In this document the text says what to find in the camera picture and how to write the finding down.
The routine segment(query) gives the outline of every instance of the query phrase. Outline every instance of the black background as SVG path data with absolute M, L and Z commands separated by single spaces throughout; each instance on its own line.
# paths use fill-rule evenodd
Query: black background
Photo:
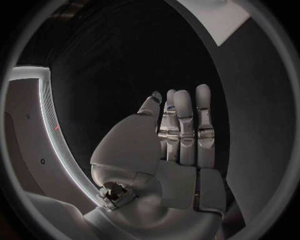
M 39 1 L 31 0 L 26 2 L 2 2 L 1 6 L 1 35 L 0 46 L 7 44 L 8 36 L 16 28 L 21 19 L 28 14 L 32 7 Z M 296 2 L 289 1 L 284 4 L 282 1 L 262 0 L 268 8 L 274 13 L 277 19 L 286 29 L 290 38 L 294 42 L 297 50 L 300 50 L 300 37 L 298 27 L 298 8 Z M 34 237 L 26 230 L 21 221 L 13 214 L 13 210 L 5 200 L 4 196 L 0 196 L 0 239 L 33 239 Z M 263 240 L 286 238 L 298 235 L 298 208 L 297 202 L 300 200 L 299 191 L 295 194 L 288 208 L 282 217 L 270 229 L 270 231 L 262 238 Z

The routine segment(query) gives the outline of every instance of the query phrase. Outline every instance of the robotic hand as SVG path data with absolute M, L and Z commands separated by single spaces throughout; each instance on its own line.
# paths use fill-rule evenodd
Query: robotic hand
M 182 221 L 192 221 L 199 229 L 203 214 L 211 213 L 221 223 L 226 196 L 221 175 L 214 169 L 210 88 L 199 85 L 195 96 L 197 134 L 186 90 L 167 92 L 157 126 L 162 96 L 155 91 L 137 114 L 116 124 L 95 149 L 91 174 L 113 222 L 147 230 L 160 224 L 163 232 L 174 232 Z

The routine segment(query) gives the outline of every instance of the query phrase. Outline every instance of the led light strip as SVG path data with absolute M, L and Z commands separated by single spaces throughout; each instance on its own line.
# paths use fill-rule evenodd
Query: led light strip
M 51 88 L 51 72 L 48 67 L 40 66 L 17 66 L 14 67 L 9 80 L 39 79 L 39 103 L 42 120 L 47 136 L 56 153 L 60 163 L 75 182 L 75 184 L 89 197 L 96 205 L 105 205 L 102 198 L 97 197 L 98 189 L 88 179 L 75 161 L 60 129 L 59 121 L 55 112 Z

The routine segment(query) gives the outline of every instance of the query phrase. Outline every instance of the white panel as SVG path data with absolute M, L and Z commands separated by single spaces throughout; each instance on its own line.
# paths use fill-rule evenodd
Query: white panel
M 222 45 L 249 17 L 232 0 L 177 0 L 206 28 L 215 43 Z

